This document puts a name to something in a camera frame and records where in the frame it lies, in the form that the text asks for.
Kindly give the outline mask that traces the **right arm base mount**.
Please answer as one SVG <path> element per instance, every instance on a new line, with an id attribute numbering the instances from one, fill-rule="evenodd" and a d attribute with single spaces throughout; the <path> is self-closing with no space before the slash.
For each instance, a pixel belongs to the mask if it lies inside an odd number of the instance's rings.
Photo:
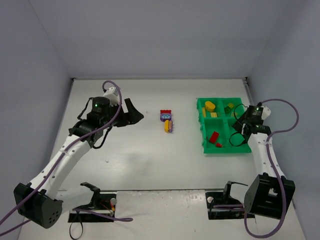
<path id="1" fill-rule="evenodd" d="M 248 185 L 228 181 L 223 190 L 205 192 L 209 220 L 242 220 L 245 217 L 244 194 Z"/>

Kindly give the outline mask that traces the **orange yellow curved lego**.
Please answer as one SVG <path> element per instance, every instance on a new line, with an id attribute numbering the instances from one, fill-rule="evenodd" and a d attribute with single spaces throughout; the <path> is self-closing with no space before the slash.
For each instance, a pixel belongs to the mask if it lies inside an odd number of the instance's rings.
<path id="1" fill-rule="evenodd" d="M 204 103 L 204 109 L 210 113 L 214 112 L 215 108 L 216 108 L 216 105 L 211 101 L 206 101 Z"/>

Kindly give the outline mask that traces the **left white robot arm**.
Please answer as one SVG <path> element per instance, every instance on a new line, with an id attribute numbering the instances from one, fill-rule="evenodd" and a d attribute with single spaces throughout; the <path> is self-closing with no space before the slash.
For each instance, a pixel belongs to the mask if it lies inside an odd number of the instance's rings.
<path id="1" fill-rule="evenodd" d="M 98 187 L 83 182 L 59 193 L 62 183 L 89 150 L 98 149 L 96 142 L 105 140 L 113 127 L 134 125 L 144 118 L 129 98 L 124 100 L 127 112 L 120 100 L 111 103 L 109 97 L 91 97 L 87 103 L 92 105 L 91 111 L 86 117 L 81 113 L 77 116 L 77 123 L 69 129 L 64 144 L 48 165 L 28 184 L 19 183 L 13 191 L 18 213 L 45 229 L 51 228 L 64 212 L 98 207 Z"/>

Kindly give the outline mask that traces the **pale yellow curved lego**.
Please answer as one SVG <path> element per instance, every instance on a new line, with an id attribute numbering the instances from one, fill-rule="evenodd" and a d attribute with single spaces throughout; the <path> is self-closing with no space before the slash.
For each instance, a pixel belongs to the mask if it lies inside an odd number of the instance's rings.
<path id="1" fill-rule="evenodd" d="M 210 117 L 211 117 L 211 118 L 217 118 L 218 115 L 217 115 L 216 112 L 211 112 L 211 113 L 210 113 Z"/>

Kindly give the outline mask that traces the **yellow curved lego brick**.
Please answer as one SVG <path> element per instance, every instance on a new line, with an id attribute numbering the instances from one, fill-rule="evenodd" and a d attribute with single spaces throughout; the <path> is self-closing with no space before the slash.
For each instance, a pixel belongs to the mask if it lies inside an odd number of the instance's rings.
<path id="1" fill-rule="evenodd" d="M 164 131 L 165 131 L 166 133 L 168 133 L 168 132 L 170 131 L 169 123 L 170 123 L 170 120 L 166 120 L 166 121 L 164 122 Z"/>

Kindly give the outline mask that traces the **red scalloped lego brick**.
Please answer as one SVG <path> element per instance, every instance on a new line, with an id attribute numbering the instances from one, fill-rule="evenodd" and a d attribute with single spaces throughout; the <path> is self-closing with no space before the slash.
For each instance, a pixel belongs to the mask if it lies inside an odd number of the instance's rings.
<path id="1" fill-rule="evenodd" d="M 160 110 L 160 114 L 162 115 L 162 114 L 171 114 L 172 113 L 172 111 L 171 110 L 169 110 L 169 109 L 162 109 L 162 110 Z"/>

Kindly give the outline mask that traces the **dark green curved lego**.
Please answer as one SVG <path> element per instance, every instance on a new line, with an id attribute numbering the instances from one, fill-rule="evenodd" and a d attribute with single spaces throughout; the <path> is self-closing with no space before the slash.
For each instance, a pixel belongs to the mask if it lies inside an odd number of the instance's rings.
<path id="1" fill-rule="evenodd" d="M 231 111 L 231 109 L 230 109 L 229 107 L 225 107 L 225 108 L 224 108 L 224 112 L 225 112 L 225 113 L 229 113 L 230 111 Z"/>

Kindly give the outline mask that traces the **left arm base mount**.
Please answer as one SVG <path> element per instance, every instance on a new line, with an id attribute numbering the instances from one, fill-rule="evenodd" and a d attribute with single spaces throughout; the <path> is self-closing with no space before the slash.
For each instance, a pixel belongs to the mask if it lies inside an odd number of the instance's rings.
<path id="1" fill-rule="evenodd" d="M 72 210 L 69 212 L 68 215 L 68 222 L 69 223 L 113 223 L 113 219 L 105 218 L 102 216 L 98 216 L 92 213 L 85 212 L 83 210 L 93 211 L 95 213 L 108 216 L 108 217 L 115 217 L 116 207 L 111 202 L 111 200 L 117 200 L 117 194 L 114 192 L 105 193 L 101 192 L 101 190 L 88 183 L 83 182 L 80 186 L 90 189 L 93 192 L 92 200 L 90 203 L 78 206 L 81 211 L 77 213 L 76 211 Z"/>

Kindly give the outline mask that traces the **purple lotus lego piece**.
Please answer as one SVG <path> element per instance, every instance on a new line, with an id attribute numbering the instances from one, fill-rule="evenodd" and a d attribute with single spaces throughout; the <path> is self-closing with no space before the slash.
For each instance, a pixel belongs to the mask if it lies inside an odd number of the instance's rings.
<path id="1" fill-rule="evenodd" d="M 162 122 L 165 122 L 165 121 L 170 121 L 172 119 L 172 115 L 170 113 L 161 113 L 160 114 L 160 120 Z"/>

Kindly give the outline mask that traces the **red rectangular lego brick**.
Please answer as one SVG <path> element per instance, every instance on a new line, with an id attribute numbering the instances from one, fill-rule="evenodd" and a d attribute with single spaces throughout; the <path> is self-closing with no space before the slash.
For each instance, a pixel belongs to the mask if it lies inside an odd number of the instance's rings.
<path id="1" fill-rule="evenodd" d="M 219 138 L 219 135 L 220 134 L 218 132 L 214 131 L 208 141 L 211 144 L 215 144 L 217 142 L 218 138 Z"/>

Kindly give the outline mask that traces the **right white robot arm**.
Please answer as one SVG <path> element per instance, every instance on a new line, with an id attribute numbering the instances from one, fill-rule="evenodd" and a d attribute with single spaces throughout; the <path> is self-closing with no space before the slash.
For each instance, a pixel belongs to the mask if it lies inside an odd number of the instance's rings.
<path id="1" fill-rule="evenodd" d="M 248 145 L 253 154 L 257 177 L 244 196 L 244 209 L 252 215 L 283 220 L 286 216 L 296 186 L 285 177 L 275 156 L 272 132 L 264 120 L 271 110 L 263 106 L 249 105 L 235 118 L 232 128 L 243 137 L 241 145 Z"/>

